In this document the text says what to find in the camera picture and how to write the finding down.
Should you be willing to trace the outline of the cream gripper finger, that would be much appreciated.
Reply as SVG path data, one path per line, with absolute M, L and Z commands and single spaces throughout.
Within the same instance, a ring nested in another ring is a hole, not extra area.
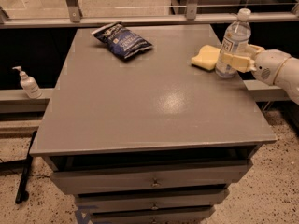
M 251 58 L 255 58 L 257 54 L 264 51 L 264 47 L 248 44 L 248 53 Z
M 224 52 L 221 55 L 221 60 L 242 73 L 256 70 L 255 62 L 250 57 Z

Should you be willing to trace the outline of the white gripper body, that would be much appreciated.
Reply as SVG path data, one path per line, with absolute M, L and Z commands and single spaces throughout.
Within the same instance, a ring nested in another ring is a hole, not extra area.
M 253 76 L 267 85 L 281 86 L 289 83 L 290 75 L 286 72 L 286 62 L 291 58 L 289 53 L 270 49 L 260 52 L 255 57 L 256 70 Z

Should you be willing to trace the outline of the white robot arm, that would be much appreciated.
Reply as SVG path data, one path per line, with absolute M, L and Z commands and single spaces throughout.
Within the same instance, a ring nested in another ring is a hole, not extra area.
M 237 71 L 251 72 L 257 80 L 280 87 L 299 105 L 299 60 L 291 54 L 247 45 L 240 54 L 222 51 L 219 58 Z

